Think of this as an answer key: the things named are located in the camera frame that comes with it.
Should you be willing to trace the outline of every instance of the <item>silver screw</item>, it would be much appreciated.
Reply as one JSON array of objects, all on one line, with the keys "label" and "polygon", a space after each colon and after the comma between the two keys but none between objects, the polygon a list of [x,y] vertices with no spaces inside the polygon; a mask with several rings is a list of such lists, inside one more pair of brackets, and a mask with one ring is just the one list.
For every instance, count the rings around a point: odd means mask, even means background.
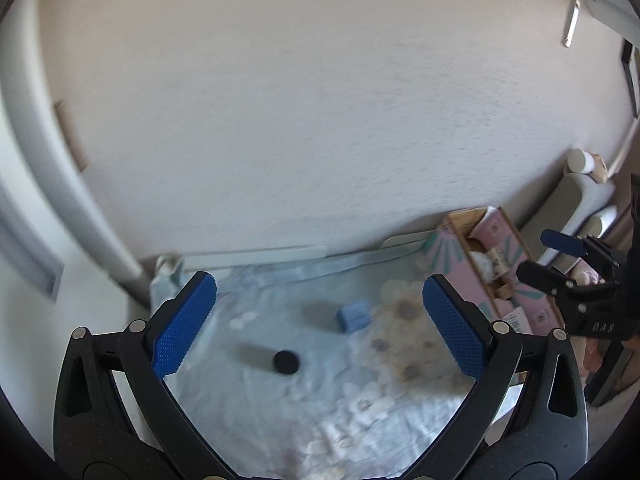
[{"label": "silver screw", "polygon": [[498,334],[506,334],[509,330],[511,330],[511,327],[503,321],[496,321],[494,323],[494,330]]},{"label": "silver screw", "polygon": [[564,341],[566,339],[566,332],[561,328],[556,328],[554,330],[554,337],[558,339],[558,341]]},{"label": "silver screw", "polygon": [[79,326],[71,333],[71,337],[73,339],[82,339],[85,335],[86,335],[86,328],[84,326]]},{"label": "silver screw", "polygon": [[144,319],[137,319],[135,321],[132,321],[131,324],[129,325],[129,330],[137,333],[137,332],[142,332],[146,327],[146,321]]}]

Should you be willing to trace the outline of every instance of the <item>pink box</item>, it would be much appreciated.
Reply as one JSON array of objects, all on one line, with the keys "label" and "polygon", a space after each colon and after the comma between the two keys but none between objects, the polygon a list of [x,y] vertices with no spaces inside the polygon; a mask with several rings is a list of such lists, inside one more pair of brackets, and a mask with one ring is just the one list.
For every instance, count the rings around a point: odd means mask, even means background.
[{"label": "pink box", "polygon": [[476,238],[488,251],[498,247],[509,265],[502,280],[513,288],[511,303],[522,306],[533,333],[546,335],[561,326],[561,316],[545,294],[522,283],[518,265],[530,259],[520,234],[501,208],[476,208],[447,214],[425,243],[428,275],[443,274],[466,301],[475,303],[490,321],[500,319],[494,294],[470,257],[468,238]]}]

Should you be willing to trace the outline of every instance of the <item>blue cube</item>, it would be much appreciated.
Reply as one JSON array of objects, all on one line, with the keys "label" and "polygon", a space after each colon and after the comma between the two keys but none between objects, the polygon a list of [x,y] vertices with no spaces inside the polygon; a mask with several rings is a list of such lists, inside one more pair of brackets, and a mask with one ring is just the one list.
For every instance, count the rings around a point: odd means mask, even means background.
[{"label": "blue cube", "polygon": [[371,304],[366,300],[352,301],[341,307],[335,317],[345,334],[356,332],[371,323]]}]

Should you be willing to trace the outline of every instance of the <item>open box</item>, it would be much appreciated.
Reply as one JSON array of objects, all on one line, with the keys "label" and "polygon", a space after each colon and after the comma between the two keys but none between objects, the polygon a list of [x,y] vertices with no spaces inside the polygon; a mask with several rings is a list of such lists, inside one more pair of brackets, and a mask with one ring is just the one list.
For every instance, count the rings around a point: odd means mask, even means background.
[{"label": "open box", "polygon": [[496,298],[494,290],[481,279],[470,254],[469,238],[478,240],[486,251],[497,248],[503,256],[506,267],[502,272],[506,272],[500,279],[510,286],[508,301],[513,310],[522,307],[533,334],[547,335],[562,326],[559,311],[546,295],[516,276],[518,265],[530,259],[530,254],[501,208],[480,207],[447,214],[423,247],[429,275],[443,274],[458,294],[475,303],[490,321],[504,318],[504,300]]}]

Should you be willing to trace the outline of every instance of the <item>black round cap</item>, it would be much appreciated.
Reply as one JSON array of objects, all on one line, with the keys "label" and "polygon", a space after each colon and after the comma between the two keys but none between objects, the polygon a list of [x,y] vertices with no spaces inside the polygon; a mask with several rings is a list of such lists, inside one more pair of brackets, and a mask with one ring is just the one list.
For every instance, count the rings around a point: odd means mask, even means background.
[{"label": "black round cap", "polygon": [[284,375],[293,375],[300,369],[300,359],[291,350],[280,350],[273,356],[273,366]]}]

